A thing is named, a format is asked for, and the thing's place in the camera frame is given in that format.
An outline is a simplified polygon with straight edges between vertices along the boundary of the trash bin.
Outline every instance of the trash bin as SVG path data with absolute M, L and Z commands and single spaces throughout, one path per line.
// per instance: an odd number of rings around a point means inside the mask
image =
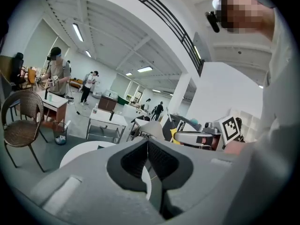
M 65 145 L 67 142 L 68 126 L 63 122 L 53 123 L 54 140 L 57 145 Z

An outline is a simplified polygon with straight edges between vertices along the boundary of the ceiling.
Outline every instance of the ceiling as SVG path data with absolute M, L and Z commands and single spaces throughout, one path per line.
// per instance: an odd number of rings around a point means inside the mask
M 260 34 L 230 34 L 224 29 L 215 33 L 205 17 L 205 12 L 214 10 L 212 0 L 190 1 L 199 11 L 199 20 L 207 29 L 214 61 L 224 62 L 262 85 L 271 59 L 271 42 Z
M 172 58 L 142 29 L 120 15 L 85 0 L 40 0 L 46 12 L 57 19 L 69 35 L 79 53 L 116 70 L 131 72 L 137 83 L 149 89 L 174 92 L 181 70 Z M 81 42 L 73 29 L 77 23 L 83 36 Z M 138 69 L 151 66 L 152 71 Z M 185 98 L 193 99 L 195 87 L 191 83 Z

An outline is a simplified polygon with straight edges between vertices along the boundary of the railing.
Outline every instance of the railing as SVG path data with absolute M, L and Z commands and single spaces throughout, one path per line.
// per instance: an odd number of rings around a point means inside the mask
M 198 74 L 201 74 L 203 61 L 198 57 L 194 44 L 173 13 L 159 0 L 139 0 L 141 3 L 150 8 L 157 16 L 159 16 L 165 24 L 173 31 L 179 39 L 185 50 L 189 54 Z

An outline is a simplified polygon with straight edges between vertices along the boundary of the bottle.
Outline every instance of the bottle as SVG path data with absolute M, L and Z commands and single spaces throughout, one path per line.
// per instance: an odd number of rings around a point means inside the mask
M 113 119 L 113 115 L 114 115 L 114 110 L 111 112 L 111 117 L 109 118 L 109 121 Z

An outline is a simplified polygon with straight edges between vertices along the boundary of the gray floor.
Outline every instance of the gray floor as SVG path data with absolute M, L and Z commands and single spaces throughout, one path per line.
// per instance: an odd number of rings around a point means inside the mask
M 7 183 L 15 188 L 19 189 L 25 195 L 28 195 L 30 190 L 46 175 L 55 171 L 59 168 L 60 162 L 64 155 L 74 146 L 86 142 L 85 135 L 88 125 L 88 117 L 95 107 L 96 103 L 99 102 L 90 94 L 88 97 L 89 105 L 82 107 L 79 104 L 81 93 L 76 92 L 77 89 L 71 89 L 74 97 L 74 104 L 70 103 L 67 105 L 66 122 L 71 120 L 68 126 L 67 144 L 59 146 L 54 142 L 53 131 L 45 127 L 41 128 L 44 136 L 49 143 L 46 143 L 41 135 L 38 136 L 37 140 L 32 144 L 32 148 L 41 164 L 45 173 L 43 173 L 38 167 L 29 147 L 14 148 L 8 146 L 9 152 L 13 157 L 18 168 L 15 168 L 11 162 L 8 154 L 5 151 L 3 145 L 3 130 L 0 131 L 0 140 L 2 146 L 0 146 L 0 169 L 7 181 Z M 116 112 L 122 111 L 123 106 L 117 105 Z M 14 119 L 20 119 L 19 116 L 14 115 Z M 126 141 L 132 124 L 131 119 L 126 119 L 128 127 L 124 132 L 121 142 Z M 7 113 L 8 123 L 11 121 L 10 113 Z
M 71 92 L 69 92 L 69 97 L 74 97 L 74 102 L 69 103 L 67 105 L 67 113 L 66 113 L 66 122 L 69 120 L 71 121 L 70 125 L 68 126 L 68 134 L 85 138 L 86 130 L 89 122 L 89 116 L 92 111 L 92 109 L 96 106 L 97 103 L 99 103 L 99 99 L 96 99 L 92 96 L 92 93 L 88 96 L 87 102 L 89 105 L 84 105 L 83 107 L 80 105 L 80 99 L 82 93 L 77 92 L 76 88 L 71 87 Z M 123 107 L 120 104 L 117 104 L 115 107 L 115 113 L 120 113 L 123 111 Z M 128 124 L 128 127 L 126 127 L 126 130 L 122 136 L 121 142 L 126 141 L 130 129 L 132 127 L 132 124 L 130 123 L 132 119 L 126 118 L 125 120 Z

